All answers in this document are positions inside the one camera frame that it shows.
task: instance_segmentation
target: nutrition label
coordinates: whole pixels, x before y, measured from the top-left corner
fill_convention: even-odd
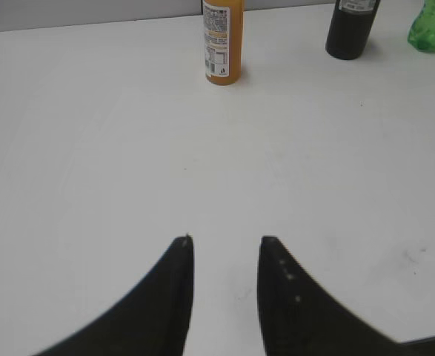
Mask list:
[[[339,10],[356,15],[369,14],[375,8],[376,0],[341,0]]]
[[[205,67],[207,76],[229,76],[230,8],[204,2]]]

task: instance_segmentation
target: white label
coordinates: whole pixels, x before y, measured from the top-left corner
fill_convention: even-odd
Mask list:
[[[341,0],[339,10],[346,13],[365,15],[373,11],[375,2],[376,0]]]
[[[230,8],[204,2],[205,70],[207,76],[229,76]]]

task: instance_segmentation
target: green plastic bottle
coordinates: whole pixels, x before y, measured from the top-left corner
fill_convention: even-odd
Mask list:
[[[411,27],[408,42],[422,52],[435,52],[435,0],[425,0],[422,12]]]

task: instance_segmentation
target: juice bottle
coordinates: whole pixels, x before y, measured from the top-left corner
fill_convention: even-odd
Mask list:
[[[242,71],[244,0],[204,0],[205,67],[209,82],[229,85]]]

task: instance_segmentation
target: bottle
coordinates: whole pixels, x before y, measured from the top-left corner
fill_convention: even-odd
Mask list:
[[[204,0],[205,67],[207,79],[229,85],[242,71],[243,0]]]
[[[425,0],[422,12],[411,26],[408,42],[422,52],[435,52],[435,0]]]
[[[326,51],[338,59],[362,55],[380,0],[337,0]]]

